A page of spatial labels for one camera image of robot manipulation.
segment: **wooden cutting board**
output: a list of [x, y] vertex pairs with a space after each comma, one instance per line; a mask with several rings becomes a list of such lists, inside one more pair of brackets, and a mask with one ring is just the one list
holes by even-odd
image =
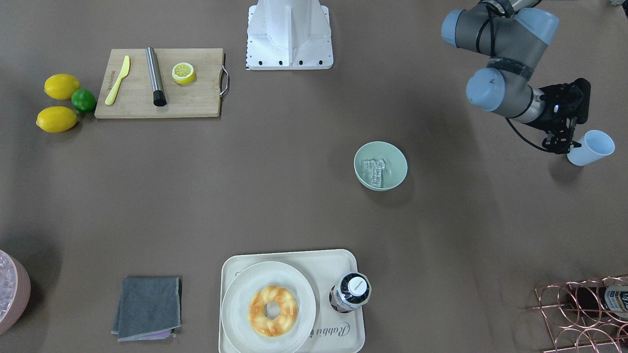
[[[167, 105], [153, 105], [153, 88], [148, 73], [146, 49], [113, 49], [102, 81], [94, 115], [99, 119], [145, 119], [164, 117], [220, 116], [220, 91], [224, 50], [155, 49]], [[129, 55], [131, 68], [122, 80], [116, 101], [105, 105], [105, 99], [116, 81], [124, 56]], [[172, 68], [180, 63], [192, 64], [196, 79], [180, 85], [172, 79]]]

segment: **bagel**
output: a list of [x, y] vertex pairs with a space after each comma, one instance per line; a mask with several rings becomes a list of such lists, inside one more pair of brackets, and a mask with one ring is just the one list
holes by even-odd
[[[264, 313], [264, 308], [271, 301], [279, 305], [279, 315], [274, 319], [268, 318]], [[249, 323], [253, 330], [262, 336], [278, 337], [292, 329], [297, 312], [295, 296], [289, 290], [269, 285], [251, 298]]]

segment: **cutting board handle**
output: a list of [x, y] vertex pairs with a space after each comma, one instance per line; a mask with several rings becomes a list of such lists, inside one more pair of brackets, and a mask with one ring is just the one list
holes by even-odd
[[225, 86], [225, 89], [220, 91], [220, 98], [223, 98], [224, 96], [227, 95], [227, 93], [229, 93], [229, 72], [227, 72], [227, 69], [225, 68], [225, 65], [222, 66], [222, 73], [220, 74], [220, 82], [222, 83], [222, 77], [224, 75], [227, 75], [227, 85]]

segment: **yellow lemon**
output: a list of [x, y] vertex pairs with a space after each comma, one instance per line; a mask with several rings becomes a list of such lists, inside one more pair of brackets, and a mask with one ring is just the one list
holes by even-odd
[[37, 126], [49, 133], [60, 133], [77, 123], [77, 115], [67, 107], [48, 107], [37, 114]]
[[196, 73], [189, 63], [178, 63], [172, 68], [172, 78], [180, 85], [186, 85], [194, 81]]
[[54, 99], [70, 99], [74, 91], [80, 88], [76, 77], [67, 73], [58, 73], [48, 77], [43, 85], [43, 91]]

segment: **bagel hole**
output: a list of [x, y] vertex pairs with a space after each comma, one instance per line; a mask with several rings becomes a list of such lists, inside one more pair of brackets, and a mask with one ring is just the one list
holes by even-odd
[[270, 303], [266, 304], [264, 311], [266, 312], [266, 317], [272, 320], [279, 316], [279, 304], [271, 301]]

